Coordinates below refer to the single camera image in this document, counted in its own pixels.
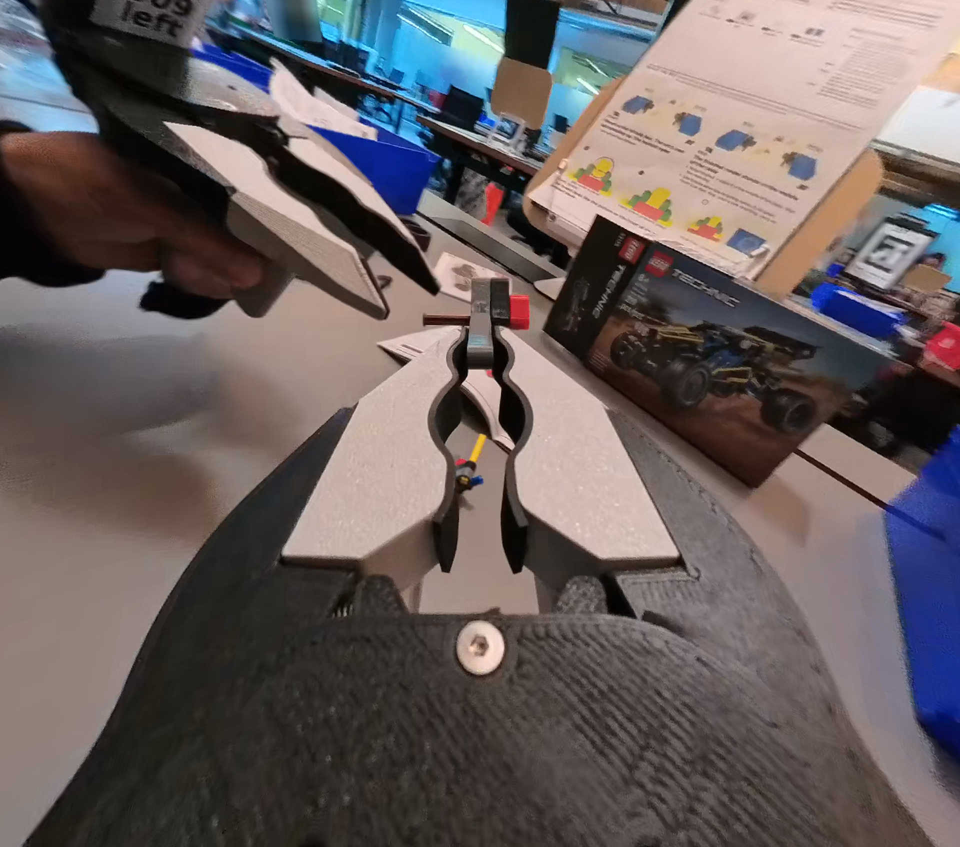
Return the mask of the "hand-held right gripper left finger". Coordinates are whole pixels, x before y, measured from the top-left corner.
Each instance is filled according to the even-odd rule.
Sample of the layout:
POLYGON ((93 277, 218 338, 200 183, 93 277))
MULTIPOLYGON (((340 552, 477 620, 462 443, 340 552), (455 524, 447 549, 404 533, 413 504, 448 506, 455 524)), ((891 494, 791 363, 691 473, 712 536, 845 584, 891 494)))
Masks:
POLYGON ((460 502, 448 447, 462 420, 465 329, 355 405, 281 551, 285 564, 389 577, 397 589, 451 571, 460 502))

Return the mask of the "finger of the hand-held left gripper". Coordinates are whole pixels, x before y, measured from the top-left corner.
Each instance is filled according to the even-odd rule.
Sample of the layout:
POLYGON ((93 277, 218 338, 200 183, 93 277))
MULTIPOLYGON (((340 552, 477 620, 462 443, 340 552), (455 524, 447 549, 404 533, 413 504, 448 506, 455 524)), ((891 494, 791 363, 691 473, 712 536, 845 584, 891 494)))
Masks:
POLYGON ((227 191, 226 229, 267 261, 258 285, 242 290, 237 304, 261 318, 294 280, 376 320, 389 306, 366 259, 353 243, 330 230, 306 202, 285 190, 267 162, 238 140, 197 125, 165 122, 202 167, 227 191))
POLYGON ((270 175, 310 206, 326 211, 348 233, 397 271, 436 296, 440 285, 414 235, 373 184, 318 133, 266 137, 270 175))

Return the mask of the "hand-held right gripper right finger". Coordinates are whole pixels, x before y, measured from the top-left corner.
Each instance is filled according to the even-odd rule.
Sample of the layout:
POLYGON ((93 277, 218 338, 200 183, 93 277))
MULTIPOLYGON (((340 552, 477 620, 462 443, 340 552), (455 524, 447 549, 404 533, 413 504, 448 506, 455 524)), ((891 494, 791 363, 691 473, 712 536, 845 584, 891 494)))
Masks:
POLYGON ((501 538, 552 611, 576 577, 674 571, 681 553, 606 405, 508 328, 494 330, 498 420, 510 437, 501 538))

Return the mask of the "dark grey lego beam assembly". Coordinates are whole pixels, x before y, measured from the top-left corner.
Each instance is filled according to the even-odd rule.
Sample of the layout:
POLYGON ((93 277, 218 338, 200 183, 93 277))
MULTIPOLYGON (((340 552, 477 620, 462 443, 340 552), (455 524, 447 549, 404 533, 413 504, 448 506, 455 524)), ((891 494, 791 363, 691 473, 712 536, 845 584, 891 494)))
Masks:
POLYGON ((474 278, 468 313, 425 313, 425 327, 456 327, 460 338, 452 347, 452 363, 461 379, 473 370, 492 371, 502 345, 499 331, 526 331, 531 322, 530 297, 515 293, 506 277, 474 278))

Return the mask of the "person's left forearm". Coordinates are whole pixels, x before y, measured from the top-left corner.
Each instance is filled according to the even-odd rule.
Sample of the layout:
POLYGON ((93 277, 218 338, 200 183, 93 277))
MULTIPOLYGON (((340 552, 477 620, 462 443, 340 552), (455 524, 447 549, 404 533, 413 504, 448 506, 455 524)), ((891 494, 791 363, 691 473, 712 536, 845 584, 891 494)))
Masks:
POLYGON ((2 281, 19 280, 45 289, 69 289, 99 281, 104 273, 62 255, 29 217, 19 213, 2 214, 2 281))

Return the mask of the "lego assembly with yellow axle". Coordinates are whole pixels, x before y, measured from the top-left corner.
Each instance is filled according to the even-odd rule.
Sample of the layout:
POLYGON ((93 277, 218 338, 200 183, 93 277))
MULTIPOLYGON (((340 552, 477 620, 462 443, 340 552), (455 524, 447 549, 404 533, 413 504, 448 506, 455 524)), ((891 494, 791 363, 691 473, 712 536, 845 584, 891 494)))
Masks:
POLYGON ((476 437, 471 452, 454 462, 454 487, 458 495, 473 490, 483 484, 484 478, 477 471, 478 462, 482 456, 488 437, 481 433, 476 437))

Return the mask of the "lego instruction booklet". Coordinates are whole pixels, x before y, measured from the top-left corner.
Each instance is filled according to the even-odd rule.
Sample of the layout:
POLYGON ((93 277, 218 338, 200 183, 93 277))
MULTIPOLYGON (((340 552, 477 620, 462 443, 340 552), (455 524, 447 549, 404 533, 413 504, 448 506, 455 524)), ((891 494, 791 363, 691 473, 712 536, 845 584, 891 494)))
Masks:
MULTIPOLYGON (((377 346, 401 363, 420 357, 455 334, 453 326, 431 326, 414 333, 404 334, 378 342, 377 346)), ((482 415, 488 438, 504 452, 509 453, 514 442, 499 421, 501 388, 491 370, 469 371, 461 388, 466 397, 482 415)))

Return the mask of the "lego buggy set box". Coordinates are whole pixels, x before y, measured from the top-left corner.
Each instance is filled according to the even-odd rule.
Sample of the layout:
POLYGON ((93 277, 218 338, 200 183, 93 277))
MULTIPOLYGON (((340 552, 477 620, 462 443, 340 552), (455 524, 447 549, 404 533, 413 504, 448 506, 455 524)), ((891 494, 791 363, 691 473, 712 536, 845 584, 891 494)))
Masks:
POLYGON ((751 488, 894 363, 877 345, 602 215, 544 331, 751 488))

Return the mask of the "person's left hand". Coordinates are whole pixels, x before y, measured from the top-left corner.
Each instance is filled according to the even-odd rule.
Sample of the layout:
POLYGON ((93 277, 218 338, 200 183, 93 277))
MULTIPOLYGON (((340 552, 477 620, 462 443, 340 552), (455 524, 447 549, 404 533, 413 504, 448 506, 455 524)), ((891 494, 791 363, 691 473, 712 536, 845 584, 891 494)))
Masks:
POLYGON ((92 133, 2 133, 2 215, 29 217, 68 260, 158 272, 189 294, 229 300, 257 286, 262 257, 204 217, 169 181, 92 133))

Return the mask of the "blue storage bin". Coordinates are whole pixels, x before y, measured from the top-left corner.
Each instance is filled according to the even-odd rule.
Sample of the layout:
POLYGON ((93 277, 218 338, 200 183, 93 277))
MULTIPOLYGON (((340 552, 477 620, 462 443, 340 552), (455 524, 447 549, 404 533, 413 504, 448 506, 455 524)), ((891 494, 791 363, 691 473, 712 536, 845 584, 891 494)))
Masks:
POLYGON ((959 429, 884 523, 914 713, 959 759, 959 429))
POLYGON ((345 133, 319 127, 312 130, 336 147, 366 177, 395 214, 414 216, 441 161, 440 156, 365 122, 345 133))
POLYGON ((809 301, 815 312, 875 340, 892 340, 916 321, 907 310, 833 282, 816 286, 809 301))

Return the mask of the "white paper booklet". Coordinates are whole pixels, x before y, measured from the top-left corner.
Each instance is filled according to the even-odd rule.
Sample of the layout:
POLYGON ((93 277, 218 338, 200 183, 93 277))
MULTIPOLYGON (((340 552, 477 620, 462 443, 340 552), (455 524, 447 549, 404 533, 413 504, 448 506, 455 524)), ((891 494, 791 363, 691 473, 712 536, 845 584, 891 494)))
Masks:
POLYGON ((278 59, 270 60, 269 95, 282 113, 311 128, 378 140, 378 129, 361 121, 355 109, 323 90, 310 92, 278 59))

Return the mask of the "white printed leaflet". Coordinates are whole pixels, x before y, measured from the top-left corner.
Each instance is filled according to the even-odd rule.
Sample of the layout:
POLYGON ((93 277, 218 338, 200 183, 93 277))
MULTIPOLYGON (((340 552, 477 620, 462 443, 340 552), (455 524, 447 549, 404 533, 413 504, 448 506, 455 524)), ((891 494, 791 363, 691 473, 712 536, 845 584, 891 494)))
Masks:
POLYGON ((488 268, 449 252, 440 254, 434 274, 440 294, 465 303, 472 300, 474 281, 488 281, 497 276, 488 268))

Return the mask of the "hanging cardboard sign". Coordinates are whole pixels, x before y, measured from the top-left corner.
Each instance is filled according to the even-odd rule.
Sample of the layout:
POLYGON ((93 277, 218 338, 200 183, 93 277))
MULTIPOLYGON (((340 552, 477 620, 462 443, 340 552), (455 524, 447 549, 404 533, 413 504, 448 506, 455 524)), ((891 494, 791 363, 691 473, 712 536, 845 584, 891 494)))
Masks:
POLYGON ((543 127, 559 15, 560 5, 552 0, 506 0, 503 54, 489 100, 498 118, 520 121, 531 130, 543 127))

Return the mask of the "small marker sign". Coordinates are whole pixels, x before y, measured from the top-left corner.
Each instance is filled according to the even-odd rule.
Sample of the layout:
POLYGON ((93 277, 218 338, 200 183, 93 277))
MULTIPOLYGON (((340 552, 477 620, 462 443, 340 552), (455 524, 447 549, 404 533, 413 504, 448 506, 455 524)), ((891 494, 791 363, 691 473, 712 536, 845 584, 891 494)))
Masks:
POLYGON ((917 265, 937 232, 920 220, 894 216, 883 220, 844 268, 844 276, 859 286, 887 291, 917 265))

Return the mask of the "instruction board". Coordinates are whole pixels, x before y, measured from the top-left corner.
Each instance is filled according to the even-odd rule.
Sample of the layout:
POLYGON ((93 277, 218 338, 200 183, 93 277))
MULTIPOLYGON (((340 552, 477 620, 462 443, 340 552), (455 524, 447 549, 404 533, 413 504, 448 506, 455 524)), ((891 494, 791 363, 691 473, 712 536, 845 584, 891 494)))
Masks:
POLYGON ((755 280, 958 38, 959 0, 690 0, 527 187, 755 280))

